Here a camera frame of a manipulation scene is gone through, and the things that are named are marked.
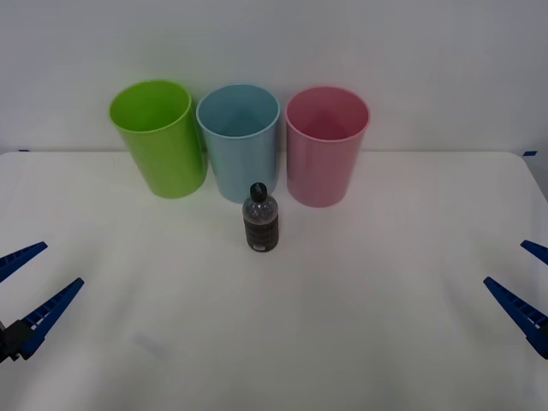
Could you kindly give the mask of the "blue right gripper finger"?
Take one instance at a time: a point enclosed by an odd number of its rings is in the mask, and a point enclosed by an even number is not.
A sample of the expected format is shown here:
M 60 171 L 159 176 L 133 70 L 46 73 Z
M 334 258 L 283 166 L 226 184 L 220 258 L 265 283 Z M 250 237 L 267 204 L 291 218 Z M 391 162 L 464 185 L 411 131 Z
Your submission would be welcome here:
M 502 309 L 515 322 L 534 350 L 547 359 L 547 316 L 535 307 L 511 293 L 491 277 L 483 284 L 491 292 Z
M 532 241 L 523 241 L 521 247 L 542 262 L 548 262 L 548 248 Z

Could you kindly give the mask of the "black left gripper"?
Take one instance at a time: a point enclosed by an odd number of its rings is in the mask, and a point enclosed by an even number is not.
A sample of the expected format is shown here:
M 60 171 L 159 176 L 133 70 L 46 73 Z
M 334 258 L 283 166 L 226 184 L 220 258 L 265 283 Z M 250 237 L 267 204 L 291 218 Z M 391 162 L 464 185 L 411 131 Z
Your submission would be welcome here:
M 47 247 L 41 241 L 1 257 L 0 282 L 13 275 Z M 19 358 L 28 360 L 32 357 L 84 284 L 84 280 L 78 277 L 23 319 L 16 320 L 8 327 L 1 325 L 1 362 L 8 358 L 16 361 Z

